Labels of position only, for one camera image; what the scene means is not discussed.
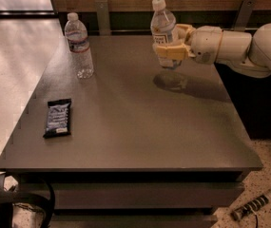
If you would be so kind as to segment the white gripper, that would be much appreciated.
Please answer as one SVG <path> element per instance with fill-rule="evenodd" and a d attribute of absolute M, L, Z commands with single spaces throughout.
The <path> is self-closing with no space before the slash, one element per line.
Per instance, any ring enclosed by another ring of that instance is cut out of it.
<path fill-rule="evenodd" d="M 199 64 L 212 65 L 217 58 L 223 31 L 219 27 L 203 26 L 195 29 L 188 24 L 177 24 L 178 46 L 156 46 L 158 56 L 182 61 L 191 58 Z"/>

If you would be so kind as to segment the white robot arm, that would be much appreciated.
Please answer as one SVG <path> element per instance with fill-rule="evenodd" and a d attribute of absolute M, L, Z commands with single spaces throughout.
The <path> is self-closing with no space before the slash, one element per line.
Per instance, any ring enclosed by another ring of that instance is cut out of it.
<path fill-rule="evenodd" d="M 219 27 L 193 28 L 177 24 L 178 38 L 169 44 L 154 44 L 160 57 L 196 63 L 222 64 L 233 71 L 253 78 L 271 75 L 271 23 L 248 32 L 224 30 Z"/>

